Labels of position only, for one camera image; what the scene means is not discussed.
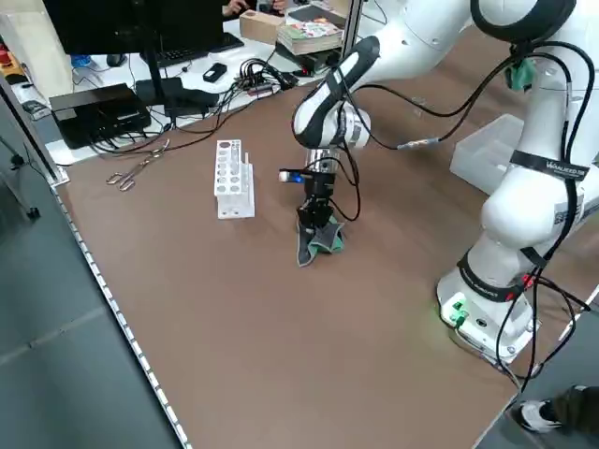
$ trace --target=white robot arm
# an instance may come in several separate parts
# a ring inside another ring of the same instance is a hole
[[[409,0],[400,17],[360,40],[296,110],[293,132],[308,150],[307,163],[314,174],[306,182],[306,202],[298,209],[303,225],[318,227],[332,213],[328,202],[336,164],[324,160],[338,157],[336,148],[341,143],[362,147],[369,138],[357,112],[345,103],[346,94],[368,82],[413,78],[431,70],[471,17],[483,32],[502,40],[530,43],[534,38],[551,37],[599,60],[596,0]],[[569,120],[569,137],[589,85],[589,69],[566,48],[543,51],[565,62],[572,82],[566,83],[555,62],[537,65],[538,76],[515,152],[520,158],[513,159],[503,183],[483,207],[482,236],[437,287],[442,319],[454,327],[459,320],[464,338],[507,363],[535,329],[532,308],[521,293],[522,276],[542,263],[539,259],[564,229],[568,195],[563,178],[568,170],[580,175],[572,232],[599,210],[599,169],[592,165],[597,154],[599,98],[592,96],[588,104],[571,164],[562,160],[563,123]],[[361,115],[370,128],[367,114]]]

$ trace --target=stack of books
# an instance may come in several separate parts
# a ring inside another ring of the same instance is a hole
[[[341,47],[343,30],[326,19],[283,25],[277,39],[295,55]]]

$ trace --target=cardboard box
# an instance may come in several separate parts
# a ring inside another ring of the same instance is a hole
[[[259,11],[245,11],[240,16],[241,36],[274,45],[279,26],[284,23],[285,17],[271,16]]]
[[[350,0],[329,0],[329,6],[333,8],[333,12],[342,17],[347,17],[349,14]]]

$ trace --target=sneaker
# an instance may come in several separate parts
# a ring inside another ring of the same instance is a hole
[[[541,410],[544,406],[549,406],[549,401],[539,402],[537,400],[527,400],[522,402],[514,411],[514,420],[527,430],[535,433],[547,433],[562,426],[558,421],[549,419],[546,410]]]

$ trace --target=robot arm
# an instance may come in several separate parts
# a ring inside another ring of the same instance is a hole
[[[351,106],[343,106],[343,121],[338,120],[346,89],[354,92],[368,82],[428,72],[453,47],[469,20],[470,0],[409,1],[400,17],[360,40],[299,105],[293,117],[296,140],[309,150],[328,148],[343,138],[350,145],[364,146],[368,135]]]

